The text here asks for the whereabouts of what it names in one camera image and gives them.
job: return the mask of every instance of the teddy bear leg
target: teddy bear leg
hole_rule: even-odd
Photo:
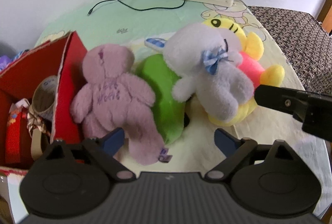
[[[142,165],[158,162],[164,141],[157,131],[150,108],[133,99],[127,117],[129,153]]]
[[[93,112],[90,112],[82,122],[82,129],[85,138],[102,138],[108,131],[102,127]]]

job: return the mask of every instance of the purple fabric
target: purple fabric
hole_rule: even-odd
[[[11,62],[12,62],[12,60],[7,55],[1,56],[0,57],[0,71],[4,70],[6,68],[6,66]]]

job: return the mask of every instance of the red cardboard box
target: red cardboard box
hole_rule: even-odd
[[[58,86],[50,142],[55,139],[69,144],[82,141],[83,135],[71,119],[69,106],[86,83],[81,71],[86,53],[78,34],[69,32],[60,39],[30,50],[0,72],[0,166],[5,163],[7,118],[11,104],[22,98],[31,99],[37,86],[52,75],[57,75]],[[0,167],[0,170],[8,172],[8,168],[17,167]]]

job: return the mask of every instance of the purple teddy bear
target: purple teddy bear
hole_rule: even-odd
[[[134,54],[116,44],[98,46],[86,54],[83,75],[87,84],[75,96],[70,113],[82,123],[84,136],[105,136],[122,127],[129,137],[129,153],[140,164],[158,162],[164,141],[150,107],[155,94],[141,78],[130,74]]]

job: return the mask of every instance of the fabric tag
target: fabric tag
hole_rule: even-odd
[[[163,148],[160,152],[160,156],[158,160],[162,163],[168,163],[172,159],[172,155],[167,154],[168,153],[168,148]]]

